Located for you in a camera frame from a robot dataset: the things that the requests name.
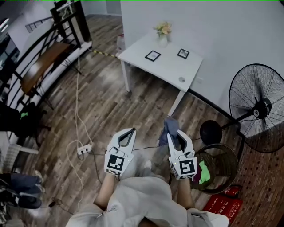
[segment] flower vase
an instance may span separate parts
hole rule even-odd
[[[161,35],[158,40],[159,47],[165,48],[168,45],[168,39],[166,35]]]

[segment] ceiling light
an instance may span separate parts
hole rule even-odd
[[[1,32],[4,32],[6,28],[8,28],[9,24],[6,24],[6,26],[1,30]]]
[[[0,29],[2,29],[4,27],[4,25],[8,22],[9,18],[4,18],[3,20],[1,20],[1,24],[0,24]]]

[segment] black picture frame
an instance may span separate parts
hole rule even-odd
[[[181,52],[187,52],[187,55],[186,56],[184,56],[184,55],[181,55]],[[188,55],[189,55],[189,51],[187,51],[187,50],[185,50],[185,49],[180,49],[179,50],[179,52],[178,52],[178,54],[177,54],[179,57],[181,57],[181,58],[183,58],[183,59],[187,59],[187,57],[188,57]]]
[[[150,55],[152,52],[155,52],[156,54],[158,54],[158,56],[155,57],[155,59],[149,58],[149,55]],[[147,54],[147,55],[145,56],[145,58],[148,59],[148,60],[150,60],[150,61],[152,61],[152,62],[154,62],[154,61],[156,61],[156,59],[157,59],[158,57],[160,57],[160,55],[161,55],[161,54],[158,53],[158,52],[156,52],[156,51],[151,51],[149,54]]]

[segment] shoe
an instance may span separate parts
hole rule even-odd
[[[43,176],[41,175],[41,173],[39,171],[35,170],[35,175],[38,176],[39,179],[40,179],[40,182],[43,183],[44,180],[43,180]]]
[[[146,163],[144,164],[144,168],[152,169],[152,162],[150,160],[147,160]]]
[[[35,184],[42,193],[45,193],[45,188],[41,184]]]

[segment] red box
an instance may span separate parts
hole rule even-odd
[[[214,214],[225,215],[229,218],[230,223],[233,223],[242,204],[243,201],[240,199],[212,195],[203,210]]]

